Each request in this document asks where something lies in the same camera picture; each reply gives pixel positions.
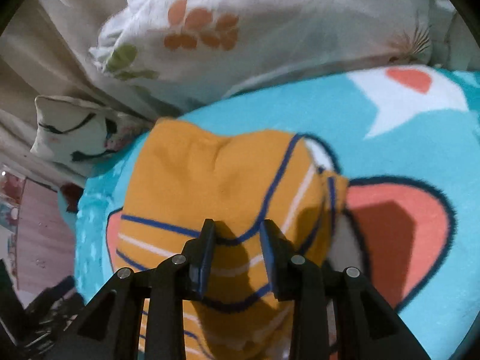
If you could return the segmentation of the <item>white pillow with lady print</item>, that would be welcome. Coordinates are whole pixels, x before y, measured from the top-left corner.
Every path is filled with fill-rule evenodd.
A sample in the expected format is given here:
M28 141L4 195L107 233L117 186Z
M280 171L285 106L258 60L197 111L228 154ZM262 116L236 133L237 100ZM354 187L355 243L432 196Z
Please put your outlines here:
M39 95L35 107L37 135L30 152L83 176L153 127L151 121L74 97Z

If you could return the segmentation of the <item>white floral ruffled pillow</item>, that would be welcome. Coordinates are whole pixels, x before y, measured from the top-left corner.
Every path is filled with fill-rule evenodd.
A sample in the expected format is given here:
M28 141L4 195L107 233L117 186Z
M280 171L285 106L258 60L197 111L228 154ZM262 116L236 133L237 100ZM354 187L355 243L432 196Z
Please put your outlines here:
M479 68L449 0L127 0L90 53L105 76L183 112L334 72Z

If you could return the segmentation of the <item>turquoise star cartoon blanket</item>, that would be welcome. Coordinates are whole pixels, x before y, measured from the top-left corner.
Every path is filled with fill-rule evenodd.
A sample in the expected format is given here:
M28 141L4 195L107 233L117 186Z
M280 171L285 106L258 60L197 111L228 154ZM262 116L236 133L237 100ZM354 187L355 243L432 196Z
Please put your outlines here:
M346 178L324 263L357 267L432 359L449 359L479 314L479 74L381 67L263 89L182 116L218 136L309 139ZM90 300L112 267L107 226L147 135L97 167L76 220L75 278Z

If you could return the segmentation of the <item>orange striped sweater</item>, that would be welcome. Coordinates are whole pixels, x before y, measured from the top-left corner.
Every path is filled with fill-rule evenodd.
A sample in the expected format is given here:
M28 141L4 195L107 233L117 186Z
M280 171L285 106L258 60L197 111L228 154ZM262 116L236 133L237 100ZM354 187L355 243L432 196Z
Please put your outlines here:
M315 160L305 136L275 130L218 136L161 119L106 228L112 267L157 267L212 219L208 291L184 305L187 358L286 359L293 306L270 291L260 225L272 220L296 252L323 263L347 188L329 157Z

